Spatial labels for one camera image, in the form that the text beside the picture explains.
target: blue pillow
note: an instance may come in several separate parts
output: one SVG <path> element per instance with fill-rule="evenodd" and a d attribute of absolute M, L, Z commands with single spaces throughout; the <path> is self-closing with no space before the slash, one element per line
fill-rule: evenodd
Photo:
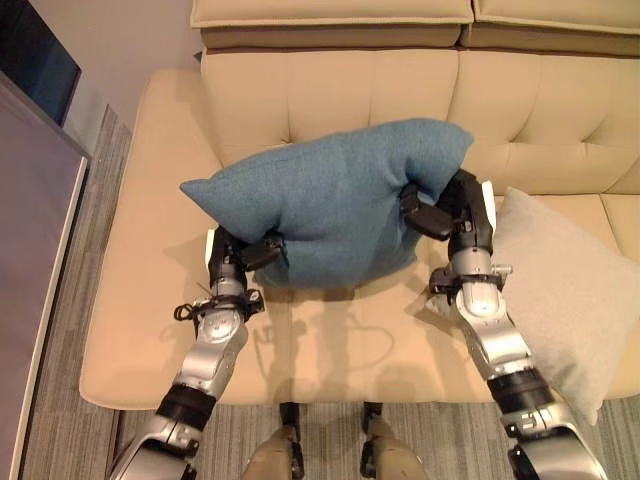
<path fill-rule="evenodd" d="M 415 260 L 419 234 L 398 195 L 409 182 L 433 205 L 473 139 L 415 119 L 269 150 L 182 191 L 247 243 L 279 232 L 286 252 L 256 272 L 266 286 L 332 288 L 393 273 Z"/>

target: gray carpet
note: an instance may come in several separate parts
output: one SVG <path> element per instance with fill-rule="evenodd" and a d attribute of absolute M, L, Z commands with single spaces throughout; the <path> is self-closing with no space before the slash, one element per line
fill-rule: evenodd
<path fill-rule="evenodd" d="M 102 480 L 148 412 L 113 412 L 83 401 L 78 376 L 88 312 L 114 211 L 130 135 L 107 111 L 63 270 L 43 354 L 23 479 Z M 396 435 L 423 459 L 433 480 L 512 478 L 509 441 L 493 404 L 387 405 Z M 203 480 L 237 479 L 251 452 L 278 426 L 275 406 L 218 406 L 196 460 Z M 309 480 L 356 480 L 364 435 L 360 405 L 302 407 Z M 607 401 L 597 428 L 583 433 L 611 480 L 640 478 L 640 396 Z"/>

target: white wall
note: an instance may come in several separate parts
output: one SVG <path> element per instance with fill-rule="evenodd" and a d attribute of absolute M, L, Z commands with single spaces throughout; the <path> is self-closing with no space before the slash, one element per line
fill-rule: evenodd
<path fill-rule="evenodd" d="M 198 68 L 190 0 L 30 0 L 86 79 L 133 127 L 140 92 L 158 68 Z"/>

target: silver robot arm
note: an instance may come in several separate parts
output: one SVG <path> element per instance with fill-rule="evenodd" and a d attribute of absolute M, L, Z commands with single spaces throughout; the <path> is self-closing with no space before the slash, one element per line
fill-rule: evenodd
<path fill-rule="evenodd" d="M 518 480 L 606 480 L 580 435 L 571 410 L 556 401 L 509 318 L 501 290 L 511 267 L 491 264 L 493 192 L 464 170 L 435 207 L 423 205 L 417 187 L 401 195 L 407 223 L 438 240 L 449 239 L 449 260 L 430 278 L 431 293 L 447 296 L 470 355 L 502 411 L 508 452 Z"/>
<path fill-rule="evenodd" d="M 192 460 L 216 401 L 224 392 L 240 350 L 245 322 L 264 309 L 260 292 L 247 290 L 245 271 L 277 257 L 275 236 L 246 246 L 218 227 L 207 247 L 211 297 L 176 308 L 176 320 L 193 321 L 196 342 L 156 413 L 118 456 L 110 480 L 192 480 Z"/>

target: beige pillow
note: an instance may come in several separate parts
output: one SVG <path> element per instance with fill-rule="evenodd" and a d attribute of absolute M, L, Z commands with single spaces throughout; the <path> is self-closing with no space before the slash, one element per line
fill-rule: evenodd
<path fill-rule="evenodd" d="M 503 293 L 536 366 L 595 424 L 640 318 L 640 265 L 515 189 L 498 212 L 493 261 L 513 265 Z"/>

